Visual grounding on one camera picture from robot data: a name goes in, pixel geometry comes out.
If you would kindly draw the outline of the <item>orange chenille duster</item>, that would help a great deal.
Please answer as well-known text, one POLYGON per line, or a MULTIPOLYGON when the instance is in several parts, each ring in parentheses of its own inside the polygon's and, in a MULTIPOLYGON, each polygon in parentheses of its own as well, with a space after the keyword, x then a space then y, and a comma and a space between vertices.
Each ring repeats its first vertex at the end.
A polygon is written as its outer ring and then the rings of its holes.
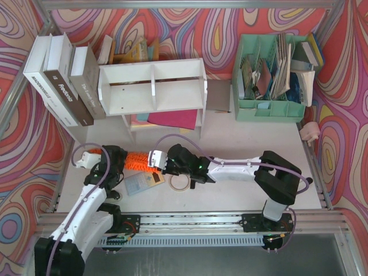
MULTIPOLYGON (((89 153, 100 154, 100 162, 102 162, 102 158, 105 158, 105 153, 99 148, 92 148, 87 151, 89 153)), ((106 151, 108 152, 109 156, 112 157, 112 161, 110 162, 111 167, 114 167, 119 174, 122 174, 125 169, 147 173, 159 173, 159 169, 148 167, 148 153, 126 153, 123 149, 106 149, 106 151)))

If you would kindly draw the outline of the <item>blue beige scientific calculator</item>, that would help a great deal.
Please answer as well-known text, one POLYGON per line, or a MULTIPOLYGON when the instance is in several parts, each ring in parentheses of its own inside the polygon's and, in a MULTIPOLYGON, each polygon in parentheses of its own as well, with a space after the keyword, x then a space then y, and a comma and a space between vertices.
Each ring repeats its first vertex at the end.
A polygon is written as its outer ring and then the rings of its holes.
POLYGON ((156 172, 140 172, 124 180, 125 188, 129 196, 141 193, 142 191, 164 182, 163 175, 156 172))

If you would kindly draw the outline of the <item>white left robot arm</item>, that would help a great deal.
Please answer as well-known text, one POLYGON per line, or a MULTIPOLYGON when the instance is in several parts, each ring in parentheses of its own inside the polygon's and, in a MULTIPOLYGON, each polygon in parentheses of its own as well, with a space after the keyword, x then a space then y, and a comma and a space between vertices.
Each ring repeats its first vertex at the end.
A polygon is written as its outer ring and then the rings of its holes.
POLYGON ((36 242, 35 275, 83 275, 86 260, 101 237, 122 231, 121 209, 106 199, 121 183, 128 153, 116 145, 103 145, 100 150, 100 154, 85 151, 79 161, 71 161, 90 173, 63 222, 49 237, 36 242))

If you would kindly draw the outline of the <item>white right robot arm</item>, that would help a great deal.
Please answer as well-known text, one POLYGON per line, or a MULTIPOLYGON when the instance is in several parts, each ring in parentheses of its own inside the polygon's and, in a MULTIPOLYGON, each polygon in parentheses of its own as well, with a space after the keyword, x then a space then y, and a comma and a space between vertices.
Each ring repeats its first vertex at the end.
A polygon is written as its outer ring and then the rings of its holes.
POLYGON ((164 174, 188 176, 190 185, 254 181, 268 195, 262 216, 275 222, 295 203, 301 180, 301 170, 273 151, 264 151, 260 157, 252 159, 226 160, 197 157, 176 144, 168 152, 155 150, 150 161, 152 167, 164 174))

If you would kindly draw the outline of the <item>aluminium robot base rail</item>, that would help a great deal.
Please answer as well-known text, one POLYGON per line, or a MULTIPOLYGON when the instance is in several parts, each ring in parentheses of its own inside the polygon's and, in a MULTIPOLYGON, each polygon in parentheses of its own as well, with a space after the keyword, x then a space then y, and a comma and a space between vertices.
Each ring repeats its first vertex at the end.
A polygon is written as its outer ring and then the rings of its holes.
POLYGON ((266 226, 256 212, 126 213, 125 232, 103 234, 98 248, 133 247, 282 247, 290 237, 330 234, 342 241, 349 228, 338 211, 287 212, 277 225, 266 226))

